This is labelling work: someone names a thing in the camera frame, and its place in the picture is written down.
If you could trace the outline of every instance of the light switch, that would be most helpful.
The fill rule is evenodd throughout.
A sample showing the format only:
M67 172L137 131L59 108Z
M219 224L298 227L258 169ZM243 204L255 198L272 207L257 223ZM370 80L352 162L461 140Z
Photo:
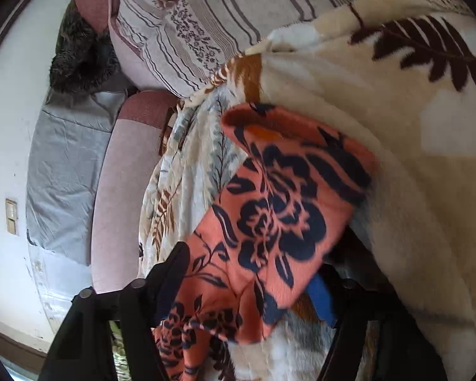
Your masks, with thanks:
M7 218L7 231L10 234L17 235L16 233L16 221L18 217L17 213L18 205L16 202L11 201L10 199L5 199L5 217Z

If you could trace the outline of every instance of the white plaster wall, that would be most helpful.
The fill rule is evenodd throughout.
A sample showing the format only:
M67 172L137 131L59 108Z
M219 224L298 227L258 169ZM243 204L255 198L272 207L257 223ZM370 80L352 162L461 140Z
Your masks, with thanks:
M70 0L32 0L0 47L0 331L47 351L53 339L31 277L25 228L28 154ZM5 199L18 203L19 235L5 224Z

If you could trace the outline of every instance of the fabric fold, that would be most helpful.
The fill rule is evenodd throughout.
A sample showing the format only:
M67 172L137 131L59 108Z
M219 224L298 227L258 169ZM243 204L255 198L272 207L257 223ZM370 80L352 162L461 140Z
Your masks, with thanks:
M376 165L358 142L278 106L235 106L222 128L248 158L187 240L188 268L155 330L173 380L197 377L212 336L268 337L365 199Z

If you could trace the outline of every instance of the black fur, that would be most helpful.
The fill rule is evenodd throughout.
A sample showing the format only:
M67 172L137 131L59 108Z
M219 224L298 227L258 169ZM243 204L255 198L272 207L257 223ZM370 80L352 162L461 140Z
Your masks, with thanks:
M120 65L109 31L97 33L79 14L72 0L63 16L50 70L50 85L61 93L90 93Z

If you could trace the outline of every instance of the brown leaf pattern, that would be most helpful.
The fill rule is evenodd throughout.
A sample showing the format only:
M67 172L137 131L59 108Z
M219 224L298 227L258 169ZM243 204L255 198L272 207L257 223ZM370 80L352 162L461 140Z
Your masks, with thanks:
M261 72L262 58L260 53L251 54L249 56L243 53L237 54L228 60L218 70L216 70L208 80L211 86L204 92L211 93L217 87L227 83L231 78L234 84L243 86L245 101L260 101L261 94Z
M468 81L468 75L476 85L476 57L471 53L458 31L445 19L443 23L432 16L390 21L381 27L362 28L351 35L349 44L363 42L381 33L374 43L372 60L381 60L403 48L412 48L400 61L400 68L432 64L428 80L436 82L445 73L448 64L451 81L460 92Z
M173 193L167 191L166 189L164 189L162 192L159 190L157 191L157 209L155 211L155 217L152 221L152 244L155 245L157 249L157 262L159 261L160 246L165 233L173 231L175 228L175 214L173 212L171 201L176 195L181 182L182 180L180 179Z

